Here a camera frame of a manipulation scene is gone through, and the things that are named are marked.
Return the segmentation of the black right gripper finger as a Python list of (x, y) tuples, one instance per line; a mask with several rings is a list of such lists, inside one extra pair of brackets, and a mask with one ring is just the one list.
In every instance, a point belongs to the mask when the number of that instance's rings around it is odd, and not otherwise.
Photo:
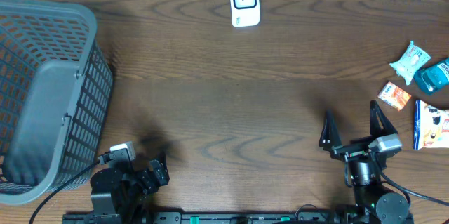
[(387, 119), (375, 100), (370, 101), (370, 134), (372, 136), (388, 136), (398, 131)]
[(335, 123), (335, 118), (330, 111), (325, 112), (319, 147), (322, 147), (324, 150), (336, 150), (342, 147), (342, 140)]

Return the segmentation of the orange Kleenex tissue pack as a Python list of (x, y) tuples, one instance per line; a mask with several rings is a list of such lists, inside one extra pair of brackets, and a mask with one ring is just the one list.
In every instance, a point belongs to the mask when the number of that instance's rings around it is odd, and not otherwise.
[(377, 97), (396, 110), (401, 111), (410, 100), (411, 95), (389, 81), (385, 84)]

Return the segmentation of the yellow snack bag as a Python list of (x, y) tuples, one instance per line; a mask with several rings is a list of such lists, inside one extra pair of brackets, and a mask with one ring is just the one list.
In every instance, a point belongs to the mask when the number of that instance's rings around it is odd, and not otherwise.
[(448, 148), (448, 110), (415, 102), (413, 149)]

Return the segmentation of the small teal liquid bottle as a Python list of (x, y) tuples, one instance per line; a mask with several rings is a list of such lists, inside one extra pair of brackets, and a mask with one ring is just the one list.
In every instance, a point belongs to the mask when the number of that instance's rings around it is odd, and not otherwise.
[(448, 85), (448, 59), (416, 72), (414, 80), (427, 95), (431, 95)]

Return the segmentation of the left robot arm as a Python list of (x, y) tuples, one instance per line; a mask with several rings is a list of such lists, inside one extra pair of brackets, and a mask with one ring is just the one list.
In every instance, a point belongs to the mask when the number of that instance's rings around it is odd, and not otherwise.
[(143, 201), (170, 180), (166, 154), (162, 152), (150, 159), (146, 168), (137, 171), (126, 150), (104, 154), (100, 162), (109, 167), (91, 178), (93, 210), (83, 217), (83, 222), (153, 223), (154, 214), (144, 207)]

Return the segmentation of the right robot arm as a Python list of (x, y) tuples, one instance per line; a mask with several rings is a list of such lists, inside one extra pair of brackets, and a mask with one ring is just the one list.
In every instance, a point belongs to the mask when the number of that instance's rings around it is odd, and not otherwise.
[(410, 195), (393, 185), (382, 172), (387, 159), (399, 153), (402, 143), (398, 131), (387, 119), (377, 102), (370, 102), (370, 135), (343, 145), (335, 118), (330, 111), (324, 116), (319, 147), (332, 159), (344, 163), (344, 181), (353, 189), (354, 205), (338, 206), (326, 216), (325, 223), (407, 223)]

